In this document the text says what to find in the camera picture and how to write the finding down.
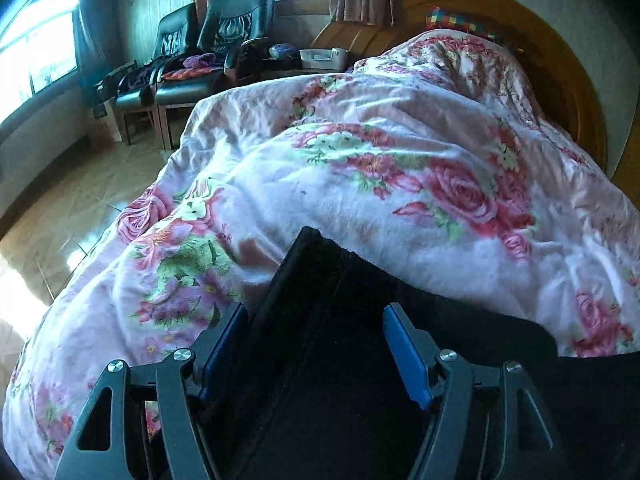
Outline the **black pants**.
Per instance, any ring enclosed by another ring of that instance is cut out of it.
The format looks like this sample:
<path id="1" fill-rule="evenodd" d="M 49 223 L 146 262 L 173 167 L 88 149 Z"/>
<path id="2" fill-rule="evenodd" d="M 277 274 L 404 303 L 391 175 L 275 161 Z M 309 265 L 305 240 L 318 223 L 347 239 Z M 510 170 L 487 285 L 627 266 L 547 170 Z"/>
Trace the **black pants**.
<path id="1" fill-rule="evenodd" d="M 570 479 L 639 474 L 639 357 L 563 358 L 541 326 L 413 288 L 311 228 L 248 314 L 219 401 L 203 412 L 218 479 L 412 479 L 427 417 L 408 397 L 382 327 L 400 304 L 439 348 L 522 364 L 547 405 Z"/>

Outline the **pink floral bed quilt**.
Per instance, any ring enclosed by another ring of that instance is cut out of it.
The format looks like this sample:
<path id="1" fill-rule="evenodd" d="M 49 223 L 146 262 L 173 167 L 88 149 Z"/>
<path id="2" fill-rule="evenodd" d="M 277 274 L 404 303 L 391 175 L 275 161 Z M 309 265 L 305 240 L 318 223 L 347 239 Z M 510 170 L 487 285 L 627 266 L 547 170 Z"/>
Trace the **pink floral bed quilt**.
<path id="1" fill-rule="evenodd" d="M 304 226 L 536 322 L 564 356 L 639 348 L 638 210 L 544 117 L 509 51 L 434 30 L 348 74 L 198 103 L 17 361 L 2 437 L 18 470 L 52 478 L 101 368 L 156 362 L 254 304 Z"/>

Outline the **wooden bed headboard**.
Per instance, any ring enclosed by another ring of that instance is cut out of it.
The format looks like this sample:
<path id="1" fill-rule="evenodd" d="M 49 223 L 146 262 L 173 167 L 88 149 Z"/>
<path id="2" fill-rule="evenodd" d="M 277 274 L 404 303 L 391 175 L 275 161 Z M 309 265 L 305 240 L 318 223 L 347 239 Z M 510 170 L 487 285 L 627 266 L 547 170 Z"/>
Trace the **wooden bed headboard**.
<path id="1" fill-rule="evenodd" d="M 515 0 L 394 0 L 394 24 L 331 22 L 311 45 L 343 48 L 355 58 L 379 55 L 423 32 L 429 6 L 475 18 L 498 32 L 524 67 L 544 114 L 563 127 L 600 167 L 605 166 L 608 132 L 590 77 L 564 39 Z"/>

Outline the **cardboard box on floor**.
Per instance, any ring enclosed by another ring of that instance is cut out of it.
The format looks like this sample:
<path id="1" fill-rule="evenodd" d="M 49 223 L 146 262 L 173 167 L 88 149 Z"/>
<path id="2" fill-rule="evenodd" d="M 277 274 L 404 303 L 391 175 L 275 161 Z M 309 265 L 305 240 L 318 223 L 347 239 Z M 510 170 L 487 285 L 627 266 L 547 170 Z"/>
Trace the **cardboard box on floor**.
<path id="1" fill-rule="evenodd" d="M 96 143 L 122 142 L 114 99 L 96 104 L 88 111 L 88 135 Z"/>

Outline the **white plastic box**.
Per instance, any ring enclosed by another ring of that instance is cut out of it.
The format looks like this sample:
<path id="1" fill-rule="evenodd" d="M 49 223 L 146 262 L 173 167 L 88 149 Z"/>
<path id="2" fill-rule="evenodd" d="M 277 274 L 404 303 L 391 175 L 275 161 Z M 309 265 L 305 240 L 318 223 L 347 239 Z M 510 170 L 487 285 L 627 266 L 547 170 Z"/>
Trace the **white plastic box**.
<path id="1" fill-rule="evenodd" d="M 300 62 L 305 70 L 323 70 L 340 72 L 348 65 L 349 52 L 342 48 L 300 49 Z"/>

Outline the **colourful checkered pillow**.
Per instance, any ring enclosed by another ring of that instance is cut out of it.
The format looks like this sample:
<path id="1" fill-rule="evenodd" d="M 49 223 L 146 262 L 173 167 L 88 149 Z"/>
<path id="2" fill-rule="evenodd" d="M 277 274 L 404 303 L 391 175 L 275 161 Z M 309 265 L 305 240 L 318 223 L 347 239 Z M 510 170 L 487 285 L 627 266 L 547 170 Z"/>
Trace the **colourful checkered pillow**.
<path id="1" fill-rule="evenodd" d="M 426 8 L 425 24 L 427 30 L 451 29 L 492 41 L 495 44 L 503 44 L 502 37 L 481 22 L 459 13 L 450 12 L 440 6 Z"/>

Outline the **red patterned cushion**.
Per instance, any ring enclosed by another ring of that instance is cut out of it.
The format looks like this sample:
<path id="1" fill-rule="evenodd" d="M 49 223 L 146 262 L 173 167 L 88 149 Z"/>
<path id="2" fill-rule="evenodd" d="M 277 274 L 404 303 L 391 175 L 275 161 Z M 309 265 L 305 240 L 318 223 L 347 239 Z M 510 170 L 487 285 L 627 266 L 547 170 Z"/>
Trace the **red patterned cushion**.
<path id="1" fill-rule="evenodd" d="M 221 68 L 215 66 L 206 66 L 198 68 L 180 68 L 180 70 L 172 70 L 171 72 L 164 73 L 160 76 L 161 81 L 183 81 L 196 79 L 211 74 L 218 74 L 221 72 Z"/>

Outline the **purple cloth on chair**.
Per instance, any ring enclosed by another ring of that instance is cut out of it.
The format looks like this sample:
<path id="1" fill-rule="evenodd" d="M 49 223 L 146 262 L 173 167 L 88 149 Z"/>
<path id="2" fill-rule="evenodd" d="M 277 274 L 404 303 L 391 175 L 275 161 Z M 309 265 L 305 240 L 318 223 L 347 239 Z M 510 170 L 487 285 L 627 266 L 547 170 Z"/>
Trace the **purple cloth on chair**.
<path id="1" fill-rule="evenodd" d="M 221 67 L 224 65 L 224 54 L 213 52 L 190 55 L 183 60 L 183 67 L 190 70 L 199 70 L 200 68 Z"/>

